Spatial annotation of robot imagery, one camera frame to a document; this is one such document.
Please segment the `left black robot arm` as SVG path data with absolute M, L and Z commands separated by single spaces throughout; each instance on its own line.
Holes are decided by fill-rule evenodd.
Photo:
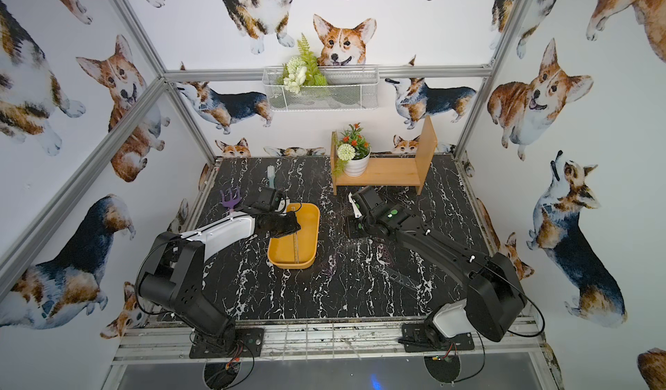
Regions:
M 257 232 L 279 238 L 299 230 L 296 211 L 245 207 L 196 230 L 165 231 L 156 237 L 137 273 L 135 294 L 174 313 L 209 346 L 230 355 L 238 348 L 235 322 L 204 295 L 206 260 Z

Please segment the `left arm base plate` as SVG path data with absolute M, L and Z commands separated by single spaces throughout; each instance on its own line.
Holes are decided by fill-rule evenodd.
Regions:
M 263 328 L 241 328 L 234 337 L 213 337 L 194 330 L 190 334 L 190 359 L 259 357 L 265 340 Z

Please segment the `grey clear stencil ruler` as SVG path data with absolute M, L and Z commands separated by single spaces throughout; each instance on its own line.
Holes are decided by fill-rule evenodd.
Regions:
M 391 282 L 397 283 L 404 288 L 410 289 L 414 292 L 419 290 L 419 284 L 414 282 L 409 277 L 402 275 L 401 273 L 392 270 L 390 268 L 384 267 L 382 265 L 376 265 L 371 267 L 379 275 L 382 275 L 385 279 L 390 280 Z

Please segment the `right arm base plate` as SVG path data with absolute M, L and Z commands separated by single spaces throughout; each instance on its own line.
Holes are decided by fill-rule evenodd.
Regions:
M 458 334 L 454 338 L 447 338 L 434 327 L 426 326 L 424 323 L 404 323 L 401 331 L 398 343 L 402 344 L 408 353 L 475 349 L 471 334 Z

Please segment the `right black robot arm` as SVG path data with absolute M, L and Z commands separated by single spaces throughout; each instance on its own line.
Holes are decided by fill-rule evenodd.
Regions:
M 464 298 L 442 305 L 426 318 L 432 346 L 460 334 L 477 333 L 499 342 L 527 304 L 513 263 L 503 254 L 489 256 L 458 244 L 400 205 L 351 202 L 356 221 L 351 228 L 363 237 L 391 239 L 455 280 Z

